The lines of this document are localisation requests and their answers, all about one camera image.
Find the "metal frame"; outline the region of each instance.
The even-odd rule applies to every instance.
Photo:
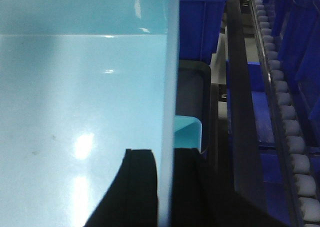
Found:
[[[266,210],[240,1],[228,0],[226,8],[234,185],[239,194]]]

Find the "roller conveyor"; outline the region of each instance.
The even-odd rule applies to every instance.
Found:
[[[271,24],[261,0],[251,0],[256,43],[268,96],[276,149],[287,185],[292,226],[319,224],[319,186],[310,164],[290,90],[278,61]]]

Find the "black object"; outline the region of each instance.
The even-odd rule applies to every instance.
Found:
[[[239,0],[228,0],[226,8],[234,185],[238,193],[266,210],[263,169]]]
[[[109,190],[85,227],[156,227],[157,169],[151,150],[125,151]]]
[[[210,171],[197,149],[174,150],[172,227],[285,227]]]
[[[210,143],[211,69],[201,61],[180,60],[175,114],[198,118],[202,123],[201,149]]]

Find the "blue plastic bin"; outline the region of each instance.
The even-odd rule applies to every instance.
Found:
[[[317,18],[314,0],[279,0],[272,35],[281,39],[278,59],[282,61],[291,92],[298,92],[295,75],[305,53]]]
[[[320,122],[320,0],[314,1],[317,18],[296,75],[309,119]]]
[[[211,62],[226,0],[180,0],[181,60]]]

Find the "light blue tray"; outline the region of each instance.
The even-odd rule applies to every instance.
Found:
[[[179,0],[0,1],[1,227],[83,226],[125,149],[152,149],[168,224],[178,11]]]
[[[199,119],[189,116],[174,117],[174,147],[196,148],[201,151],[202,124]]]

